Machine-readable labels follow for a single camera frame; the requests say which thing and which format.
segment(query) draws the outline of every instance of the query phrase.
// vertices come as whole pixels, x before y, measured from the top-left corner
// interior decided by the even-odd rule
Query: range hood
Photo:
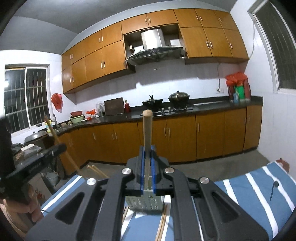
[[[137,52],[126,60],[131,65],[142,65],[161,60],[176,59],[185,55],[182,46],[166,46],[160,28],[141,33],[144,51]]]

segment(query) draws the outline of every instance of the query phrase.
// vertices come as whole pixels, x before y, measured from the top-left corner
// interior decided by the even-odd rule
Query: black countertop
[[[165,115],[153,116],[153,119],[166,118],[166,117],[177,117],[177,116],[193,115],[193,114],[194,115],[202,115],[202,114],[209,113],[209,112],[219,112],[219,111],[225,111],[225,110],[241,109],[241,108],[245,108],[250,105],[261,105],[262,106],[263,105],[263,97],[252,96],[251,101],[241,102],[239,104],[234,104],[228,100],[210,102],[210,103],[209,102],[208,103],[198,103],[198,104],[194,105],[192,110],[166,113]],[[69,131],[77,129],[77,128],[94,126],[94,125],[104,125],[104,124],[114,124],[114,123],[122,123],[122,122],[129,122],[129,121],[138,121],[143,118],[141,116],[141,114],[144,110],[143,107],[132,108],[131,110],[132,110],[132,112],[130,112],[130,113],[124,113],[121,115],[110,115],[110,116],[98,117],[98,118],[93,118],[91,120],[83,121],[80,123],[71,124],[65,128],[60,128],[56,132],[57,132],[57,135],[62,135],[63,133],[69,132]]]

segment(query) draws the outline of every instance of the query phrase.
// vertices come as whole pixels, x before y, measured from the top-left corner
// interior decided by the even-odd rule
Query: concrete floor
[[[219,181],[243,175],[249,171],[265,166],[268,162],[269,161],[263,155],[257,150],[254,150],[210,161],[177,164],[172,166],[182,171],[187,177],[198,179],[199,177],[206,176],[212,181]],[[93,164],[108,176],[111,176],[124,168],[124,166],[121,165],[89,163],[89,165]],[[82,169],[82,172],[86,177],[102,179],[102,176],[97,175],[92,170],[88,169],[87,166]]]

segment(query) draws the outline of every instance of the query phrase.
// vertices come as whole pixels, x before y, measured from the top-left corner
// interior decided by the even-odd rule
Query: backsplash
[[[149,95],[168,102],[177,90],[186,92],[191,99],[227,96],[225,76],[239,71],[238,64],[220,64],[220,87],[217,93],[217,63],[185,65],[183,59],[162,61],[136,66],[136,73],[112,79],[76,93],[77,110],[84,113],[95,108],[97,102],[123,97],[131,107],[142,105]]]

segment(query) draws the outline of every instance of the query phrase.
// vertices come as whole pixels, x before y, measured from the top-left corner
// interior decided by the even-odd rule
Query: metal screw
[[[200,182],[202,184],[208,184],[210,182],[210,180],[207,177],[201,177],[200,178]]]
[[[130,174],[131,173],[131,169],[128,168],[128,167],[127,168],[123,168],[121,172],[122,172],[122,174],[127,175],[127,174]]]
[[[172,167],[167,167],[166,169],[165,169],[165,173],[173,173],[175,170],[172,168]]]
[[[96,183],[96,180],[94,178],[89,178],[86,183],[90,186],[94,185]]]

